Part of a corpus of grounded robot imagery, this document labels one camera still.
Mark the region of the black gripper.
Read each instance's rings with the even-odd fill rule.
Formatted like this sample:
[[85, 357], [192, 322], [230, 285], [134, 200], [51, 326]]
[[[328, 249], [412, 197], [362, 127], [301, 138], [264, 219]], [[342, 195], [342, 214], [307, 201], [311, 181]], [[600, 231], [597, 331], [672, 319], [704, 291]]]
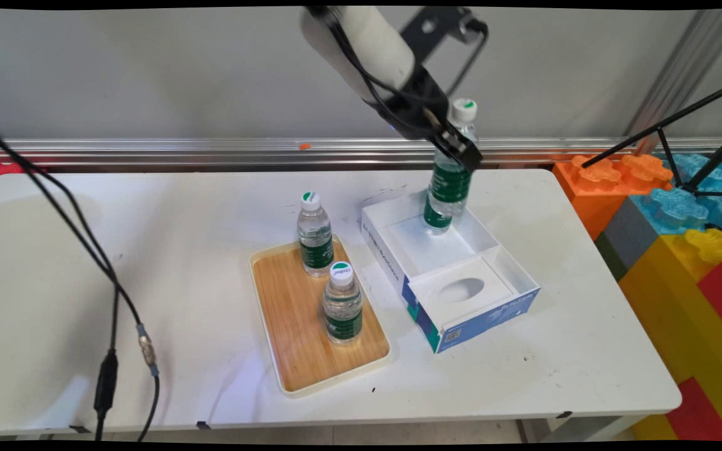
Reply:
[[[397, 92], [377, 83], [371, 86], [375, 91], [370, 106], [407, 140], [432, 136], [434, 125], [430, 115], [439, 123], [445, 121], [449, 99], [424, 66], [416, 66]], [[445, 125], [439, 132], [439, 151], [467, 172], [477, 171], [483, 160], [476, 142], [453, 125]]]

